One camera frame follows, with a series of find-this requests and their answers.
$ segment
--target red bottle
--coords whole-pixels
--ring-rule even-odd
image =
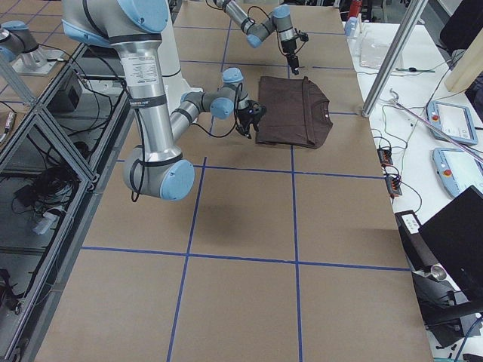
[[[352,0],[352,4],[350,5],[349,9],[349,16],[347,17],[347,19],[350,19],[351,17],[357,17],[361,12],[361,8],[362,0]]]

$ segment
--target cable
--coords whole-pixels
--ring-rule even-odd
[[[131,201],[137,202],[139,200],[139,196],[141,195],[141,189],[143,188],[144,183],[144,172],[146,169],[146,145],[144,144],[144,130],[143,130],[143,122],[141,122],[141,114],[138,108],[134,109],[134,113],[136,113],[137,124],[140,130],[140,137],[141,137],[141,150],[143,153],[143,161],[141,164],[141,180],[139,182],[139,186],[136,188],[136,195],[134,195],[134,191],[131,191]]]
[[[398,136],[396,136],[396,135],[394,135],[394,134],[390,133],[390,132],[387,130],[387,114],[386,114],[386,110],[384,109],[384,108],[386,108],[386,107],[392,107],[392,108],[396,108],[396,109],[397,109],[397,107],[391,106],[391,105],[389,105],[389,104],[385,104],[385,105],[383,106],[382,110],[383,110],[384,132],[386,132],[386,134],[390,135],[391,137],[394,137],[394,138],[396,138],[397,140],[402,141],[402,142],[405,144],[405,145],[404,145],[404,147],[395,146],[395,147],[393,147],[393,148],[401,148],[401,149],[406,149],[406,148],[408,147],[408,143],[407,143],[405,140],[403,140],[401,137],[398,137]]]
[[[225,138],[225,137],[229,136],[233,132],[233,130],[235,130],[236,126],[238,125],[237,111],[238,111],[238,103],[239,103],[239,100],[240,100],[240,93],[242,91],[243,91],[243,83],[238,83],[238,86],[236,87],[236,91],[235,91],[235,98],[233,100],[233,102],[235,104],[235,109],[233,110],[233,117],[234,117],[235,121],[233,122],[233,127],[228,132],[226,132],[225,134],[223,134],[221,136],[218,136],[216,134],[212,134],[209,130],[207,130],[206,128],[204,128],[203,126],[201,126],[198,123],[193,123],[193,124],[195,126],[201,128],[203,130],[203,132],[205,132],[207,135],[209,135],[211,137]]]
[[[13,109],[12,107],[10,107],[6,102],[4,102],[3,100],[0,100],[0,103],[3,104],[4,106],[8,107],[12,112],[15,112],[15,109]]]
[[[480,323],[481,321],[483,321],[483,316],[481,316],[480,318],[478,318],[472,325],[471,327],[468,329],[468,332],[466,332],[466,335],[465,335],[465,338],[463,339],[463,343],[461,343],[461,346],[460,346],[460,349],[458,349],[458,353],[456,353],[456,357],[454,358],[454,361],[458,361],[458,358],[460,357],[460,354],[461,352],[463,351],[463,347],[465,346],[466,344],[466,341],[468,340],[469,338],[469,335],[471,334],[471,332],[473,331],[473,329],[476,327],[476,324]]]
[[[86,73],[85,73],[85,71],[83,70],[83,68],[81,67],[81,65],[80,65],[80,64],[77,62],[77,60],[75,60],[75,58],[74,58],[74,57],[73,57],[71,54],[67,53],[67,52],[66,52],[64,49],[60,49],[60,48],[53,47],[53,46],[51,46],[51,45],[42,44],[42,43],[38,43],[38,44],[39,44],[39,45],[41,45],[42,47],[52,48],[52,49],[55,49],[55,50],[57,50],[57,51],[62,51],[62,52],[64,52],[64,54],[65,54],[65,55],[67,55],[67,56],[69,57],[69,59],[70,59],[70,60],[71,60],[73,63],[75,63],[75,64],[77,65],[77,67],[78,67],[78,68],[81,70],[81,72],[83,72],[83,73],[84,73],[84,75],[86,74]],[[86,80],[86,79],[84,79],[84,80],[83,80],[83,79],[81,79],[81,77],[80,77],[79,73],[78,73],[78,72],[77,72],[75,69],[73,69],[73,71],[74,71],[75,75],[78,77],[78,79],[79,79],[79,81],[81,82],[82,86],[83,86],[83,87],[84,87],[86,90],[88,90],[88,91],[90,91],[90,92],[92,92],[92,93],[94,94],[94,99],[96,100],[96,104],[97,104],[97,117],[96,117],[96,120],[95,120],[95,121],[92,123],[92,125],[91,125],[91,127],[92,127],[92,126],[94,126],[94,125],[95,125],[95,124],[96,124],[96,123],[99,121],[99,116],[100,116],[100,104],[99,104],[99,100],[97,99],[97,94],[98,94],[99,92],[96,92],[95,90],[93,90],[93,89],[92,89],[93,87],[92,87],[92,83],[91,83],[91,81],[89,81],[88,79],[87,79],[87,80]]]

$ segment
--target white label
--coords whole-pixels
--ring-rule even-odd
[[[122,66],[129,87],[140,87],[159,83],[154,57],[122,58]]]
[[[411,234],[417,234],[419,232],[420,224],[417,223],[416,219],[412,214],[403,215],[402,221],[405,222],[405,225]]]

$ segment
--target folded shirt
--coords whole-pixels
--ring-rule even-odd
[[[258,101],[267,112],[259,123],[257,143],[285,143],[317,149],[332,128],[329,99],[304,79],[260,78]]]

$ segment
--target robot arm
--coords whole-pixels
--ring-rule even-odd
[[[270,34],[276,31],[288,65],[295,75],[299,74],[297,39],[306,42],[309,36],[305,32],[298,32],[293,27],[288,5],[276,7],[262,23],[256,24],[235,0],[213,0],[213,2],[240,26],[243,33],[247,35],[248,44],[253,48],[258,48]]]
[[[18,55],[29,69],[47,64],[47,57],[38,46],[28,26],[21,21],[8,21],[0,25],[0,54],[12,62]]]
[[[249,136],[263,114],[248,98],[238,69],[223,73],[213,93],[188,93],[171,116],[163,85],[158,48],[170,19],[165,0],[63,0],[64,32],[77,41],[114,48],[125,73],[131,108],[137,114],[142,145],[124,162],[124,181],[132,192],[166,200],[188,195],[194,167],[183,160],[175,142],[201,112],[226,118],[235,109],[238,132]]]

